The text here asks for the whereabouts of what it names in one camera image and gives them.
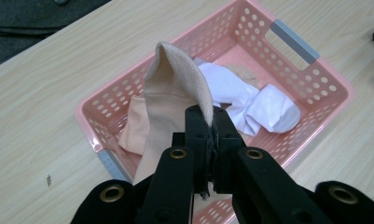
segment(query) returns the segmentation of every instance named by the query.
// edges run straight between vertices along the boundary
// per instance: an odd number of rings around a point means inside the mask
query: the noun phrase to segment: basket
[[[300,122],[293,130],[269,133],[262,129],[246,141],[247,146],[266,149],[283,167],[300,161],[296,160],[300,152],[353,96],[351,84],[341,74],[254,0],[231,1],[171,43],[191,58],[251,69],[260,87],[271,83],[293,100],[301,110]],[[129,102],[144,91],[144,77],[153,60],[154,54],[76,108],[82,131],[114,178],[133,179],[141,158],[121,148],[118,139],[127,122]],[[210,204],[193,220],[229,223],[233,218],[228,199]]]

